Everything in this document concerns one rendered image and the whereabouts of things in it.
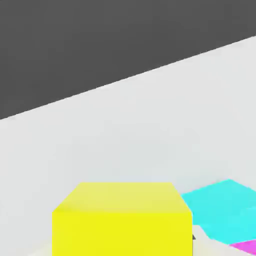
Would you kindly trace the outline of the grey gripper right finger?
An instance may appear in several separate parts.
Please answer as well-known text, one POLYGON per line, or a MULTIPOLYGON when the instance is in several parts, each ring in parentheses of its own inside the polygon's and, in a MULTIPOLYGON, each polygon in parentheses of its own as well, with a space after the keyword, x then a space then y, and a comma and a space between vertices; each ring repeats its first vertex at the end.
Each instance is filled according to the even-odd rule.
POLYGON ((210 239, 199 225, 192 226, 193 256, 253 256, 230 245, 210 239))

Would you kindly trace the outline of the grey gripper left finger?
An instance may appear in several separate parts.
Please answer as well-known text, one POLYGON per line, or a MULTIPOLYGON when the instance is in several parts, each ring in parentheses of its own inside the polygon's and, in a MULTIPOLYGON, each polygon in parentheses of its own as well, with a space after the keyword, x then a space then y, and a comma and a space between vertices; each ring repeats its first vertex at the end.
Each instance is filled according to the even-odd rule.
POLYGON ((52 244, 47 243, 36 251, 29 253, 27 256, 52 256, 52 244))

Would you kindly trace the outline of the small yellow cube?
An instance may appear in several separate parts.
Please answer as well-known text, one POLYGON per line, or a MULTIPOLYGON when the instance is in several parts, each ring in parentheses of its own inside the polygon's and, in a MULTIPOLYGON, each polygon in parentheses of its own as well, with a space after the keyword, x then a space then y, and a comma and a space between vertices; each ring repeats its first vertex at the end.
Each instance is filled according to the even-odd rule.
POLYGON ((193 256, 192 213, 170 182, 82 182, 52 212, 52 256, 193 256))

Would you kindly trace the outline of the small magenta cube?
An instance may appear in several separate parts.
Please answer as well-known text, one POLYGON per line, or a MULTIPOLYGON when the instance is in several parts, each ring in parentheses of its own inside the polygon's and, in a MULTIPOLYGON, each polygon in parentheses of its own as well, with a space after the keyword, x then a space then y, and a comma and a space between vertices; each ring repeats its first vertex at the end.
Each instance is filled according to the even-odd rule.
POLYGON ((233 243, 230 246, 256 256, 256 239, 233 243))

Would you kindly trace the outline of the large cyan box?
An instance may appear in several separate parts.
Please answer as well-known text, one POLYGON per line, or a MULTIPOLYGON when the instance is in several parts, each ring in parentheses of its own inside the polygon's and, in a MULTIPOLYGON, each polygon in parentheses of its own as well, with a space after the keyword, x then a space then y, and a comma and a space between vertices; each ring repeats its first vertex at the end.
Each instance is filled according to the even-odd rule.
POLYGON ((224 244, 256 240, 256 191, 232 179, 183 193, 192 223, 224 244))

